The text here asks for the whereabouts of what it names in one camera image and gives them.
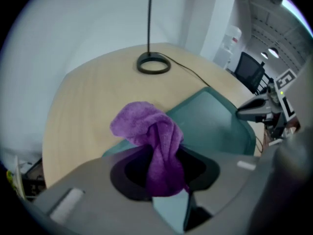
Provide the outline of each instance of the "office chair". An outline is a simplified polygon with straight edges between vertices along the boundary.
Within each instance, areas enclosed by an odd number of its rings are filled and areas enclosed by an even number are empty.
[[[258,93],[265,70],[253,57],[242,52],[234,74],[252,93]]]

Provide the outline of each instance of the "wooden table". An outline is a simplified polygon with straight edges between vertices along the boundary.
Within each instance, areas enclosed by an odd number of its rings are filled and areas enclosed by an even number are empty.
[[[151,50],[193,69],[236,107],[253,97],[239,80],[202,57],[170,44],[152,44]],[[165,74],[139,73],[136,60],[145,51],[145,45],[120,49],[66,75],[45,126],[43,164],[47,187],[121,141],[113,136],[109,125],[127,103],[148,101],[166,112],[206,86],[174,62]],[[263,142],[264,125],[250,124]]]

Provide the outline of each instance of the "black cable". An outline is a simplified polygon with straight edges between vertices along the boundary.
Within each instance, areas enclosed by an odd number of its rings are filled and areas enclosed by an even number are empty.
[[[196,75],[203,83],[205,83],[208,87],[211,87],[207,82],[205,82],[205,81],[204,81],[195,71],[193,71],[192,69],[186,67],[185,65],[180,64],[179,62],[175,61],[173,58],[170,58],[169,56],[167,56],[167,55],[165,55],[165,54],[163,54],[163,53],[157,52],[157,54],[163,55],[163,56],[167,57],[168,59],[171,59],[171,60],[172,60],[174,63],[176,63],[177,65],[182,66],[182,67],[184,67],[185,69],[191,71],[191,72],[192,72],[194,75]]]
[[[151,4],[152,0],[148,3],[148,55],[150,56],[150,21],[151,21]]]
[[[262,144],[262,142],[259,140],[259,138],[258,138],[257,136],[255,136],[255,137],[256,137],[256,139],[260,142],[260,145],[261,145],[261,147],[262,147],[262,150],[260,150],[258,146],[256,146],[256,147],[258,148],[259,152],[262,153],[262,152],[263,152],[263,144]]]

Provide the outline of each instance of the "ceiling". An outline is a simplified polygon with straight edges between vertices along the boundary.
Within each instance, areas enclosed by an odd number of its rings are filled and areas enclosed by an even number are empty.
[[[312,53],[313,39],[281,1],[249,0],[251,34],[267,47],[277,48],[285,65],[298,73]]]

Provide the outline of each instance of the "ceiling light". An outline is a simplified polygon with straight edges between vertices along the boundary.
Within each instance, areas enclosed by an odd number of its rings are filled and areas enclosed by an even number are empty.
[[[268,51],[269,51],[270,54],[272,54],[274,57],[279,58],[278,50],[277,50],[276,48],[274,48],[274,47],[268,48]]]
[[[268,54],[266,52],[262,52],[261,55],[265,57],[266,59],[268,59]]]
[[[313,37],[313,32],[310,28],[310,25],[308,24],[307,20],[302,15],[300,10],[292,3],[292,1],[291,0],[283,0],[282,6],[284,6],[286,9],[288,9],[303,24],[303,26],[309,32],[311,37]]]

